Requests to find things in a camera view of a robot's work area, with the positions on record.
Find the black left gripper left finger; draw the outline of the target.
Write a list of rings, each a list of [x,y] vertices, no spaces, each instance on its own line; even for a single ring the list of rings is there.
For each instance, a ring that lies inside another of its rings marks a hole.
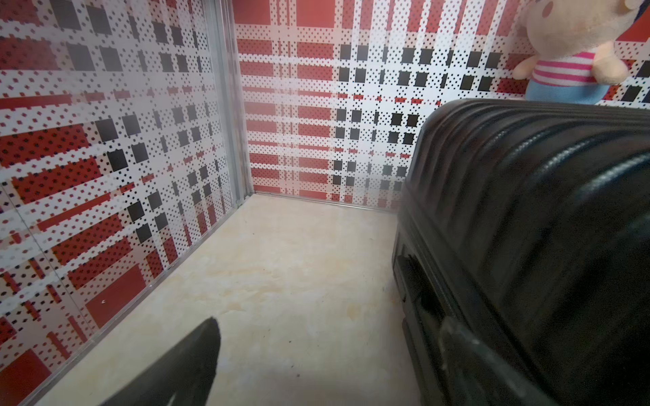
[[[221,333],[210,317],[104,405],[205,405],[217,375]]]

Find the black ribbed hard-shell suitcase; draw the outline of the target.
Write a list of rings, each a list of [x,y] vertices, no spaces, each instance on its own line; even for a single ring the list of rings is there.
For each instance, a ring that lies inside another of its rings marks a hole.
[[[422,123],[392,258],[423,405],[451,317],[555,405],[649,402],[649,113],[463,99]]]

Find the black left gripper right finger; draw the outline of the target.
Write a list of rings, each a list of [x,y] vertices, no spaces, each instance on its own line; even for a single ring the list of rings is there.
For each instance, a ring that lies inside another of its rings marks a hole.
[[[454,318],[443,320],[439,349],[453,405],[556,404]]]

